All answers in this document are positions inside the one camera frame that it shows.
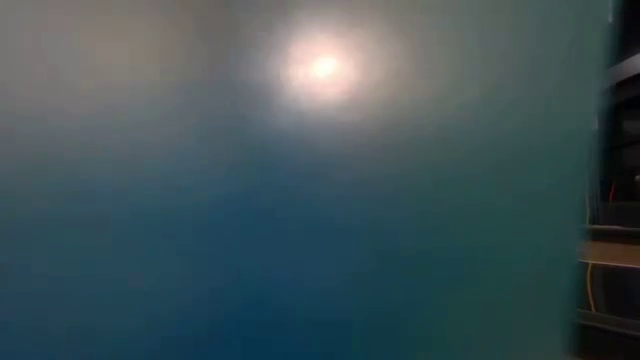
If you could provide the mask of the green translucent plastic bin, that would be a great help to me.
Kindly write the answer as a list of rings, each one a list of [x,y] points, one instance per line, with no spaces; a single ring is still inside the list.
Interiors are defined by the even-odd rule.
[[[0,0],[0,360],[567,360],[611,0]]]

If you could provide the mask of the black clear jewel case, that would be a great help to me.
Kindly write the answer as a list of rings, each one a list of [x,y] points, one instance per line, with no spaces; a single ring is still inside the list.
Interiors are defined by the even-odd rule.
[[[581,262],[573,356],[640,360],[640,268]]]

